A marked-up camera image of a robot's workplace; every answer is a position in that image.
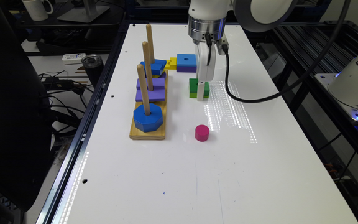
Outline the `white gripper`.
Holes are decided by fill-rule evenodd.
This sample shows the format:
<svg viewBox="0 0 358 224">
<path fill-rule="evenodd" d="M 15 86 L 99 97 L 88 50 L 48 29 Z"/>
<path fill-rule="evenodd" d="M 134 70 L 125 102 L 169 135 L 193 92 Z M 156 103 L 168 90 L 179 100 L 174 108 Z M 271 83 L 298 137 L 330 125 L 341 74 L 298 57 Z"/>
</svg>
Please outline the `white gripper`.
<svg viewBox="0 0 358 224">
<path fill-rule="evenodd" d="M 213 80 L 216 64 L 216 47 L 214 44 L 208 47 L 206 42 L 199 42 L 196 47 L 196 65 L 197 65 L 197 100 L 203 101 L 204 82 Z"/>
</svg>

